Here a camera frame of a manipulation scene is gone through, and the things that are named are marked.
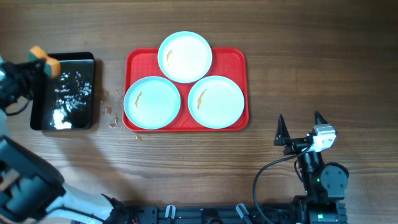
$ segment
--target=plate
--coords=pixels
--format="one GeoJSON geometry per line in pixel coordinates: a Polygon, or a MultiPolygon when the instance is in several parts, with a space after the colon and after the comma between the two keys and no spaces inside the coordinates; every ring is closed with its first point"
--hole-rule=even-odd
{"type": "Polygon", "coordinates": [[[213,54],[207,41],[189,31],[168,36],[157,54],[161,71],[179,83],[191,83],[205,76],[212,60],[213,54]]]}
{"type": "Polygon", "coordinates": [[[188,96],[188,108],[193,118],[207,128],[231,126],[242,115],[242,90],[229,78],[210,76],[199,80],[188,96]]]}
{"type": "Polygon", "coordinates": [[[151,76],[133,83],[124,96],[124,112],[136,126],[159,129],[174,120],[181,106],[177,87],[169,80],[151,76]]]}

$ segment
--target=wood grain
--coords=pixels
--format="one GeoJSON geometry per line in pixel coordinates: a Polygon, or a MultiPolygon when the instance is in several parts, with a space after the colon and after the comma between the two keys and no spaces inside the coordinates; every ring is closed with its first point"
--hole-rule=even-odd
{"type": "MultiPolygon", "coordinates": [[[[58,168],[70,185],[137,204],[252,204],[256,172],[283,156],[272,145],[277,116],[284,115],[298,138],[319,110],[339,134],[324,160],[351,172],[344,201],[349,222],[398,220],[396,1],[32,2],[0,3],[4,59],[23,62],[39,45],[48,52],[90,51],[101,62],[90,130],[30,130],[30,109],[9,118],[14,139],[58,168]],[[128,53],[158,47],[180,30],[244,52],[248,126],[236,133],[178,134],[110,128],[115,115],[101,112],[111,106],[121,117],[116,100],[124,91],[128,53]]],[[[293,161],[265,172],[257,194],[261,202],[302,195],[293,161]]]]}

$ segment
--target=red tray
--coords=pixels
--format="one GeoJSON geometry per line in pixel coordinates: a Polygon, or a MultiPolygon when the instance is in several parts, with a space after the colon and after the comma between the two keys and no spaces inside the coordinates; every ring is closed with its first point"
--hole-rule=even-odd
{"type": "MultiPolygon", "coordinates": [[[[159,76],[167,78],[159,68],[157,63],[157,52],[159,49],[136,49],[127,57],[126,67],[126,86],[124,94],[129,87],[140,78],[148,76],[159,76]]],[[[182,131],[237,131],[245,127],[249,121],[249,101],[248,101],[248,83],[246,78],[246,61],[243,53],[231,47],[213,47],[213,62],[209,72],[210,75],[221,75],[234,81],[241,89],[244,95],[244,109],[241,117],[231,126],[223,129],[210,129],[202,126],[193,119],[189,112],[187,100],[191,87],[196,83],[172,83],[178,88],[181,95],[181,108],[177,117],[166,127],[147,130],[138,128],[127,118],[123,110],[124,125],[135,132],[182,132],[182,131]]]]}

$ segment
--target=food residue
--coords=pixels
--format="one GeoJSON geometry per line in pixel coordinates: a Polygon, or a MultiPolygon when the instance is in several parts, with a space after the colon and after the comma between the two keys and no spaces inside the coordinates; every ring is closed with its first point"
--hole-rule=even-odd
{"type": "Polygon", "coordinates": [[[199,96],[199,99],[198,99],[198,110],[199,110],[199,107],[200,107],[200,105],[201,105],[201,98],[203,97],[203,94],[205,94],[205,91],[206,91],[207,89],[205,89],[205,90],[203,90],[203,92],[201,93],[201,95],[199,96]]]}
{"type": "Polygon", "coordinates": [[[167,56],[166,56],[167,65],[169,65],[169,58],[170,58],[170,54],[172,54],[172,51],[173,50],[169,50],[169,52],[167,53],[167,56]]]}
{"type": "Polygon", "coordinates": [[[139,93],[139,95],[137,96],[137,99],[136,99],[136,108],[138,108],[138,100],[139,100],[139,97],[142,95],[142,91],[139,93]]]}
{"type": "Polygon", "coordinates": [[[115,124],[113,121],[109,124],[110,128],[116,128],[117,124],[115,124]]]}
{"type": "Polygon", "coordinates": [[[112,114],[112,107],[106,107],[105,108],[106,109],[106,112],[108,113],[108,115],[111,115],[112,114]]]}

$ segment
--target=black plate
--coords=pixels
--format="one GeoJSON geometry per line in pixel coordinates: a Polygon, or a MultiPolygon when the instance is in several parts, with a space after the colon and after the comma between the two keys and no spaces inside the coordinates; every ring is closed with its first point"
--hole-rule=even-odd
{"type": "Polygon", "coordinates": [[[95,60],[92,53],[49,54],[61,63],[61,75],[46,79],[33,100],[33,130],[88,129],[93,120],[95,60]]]}

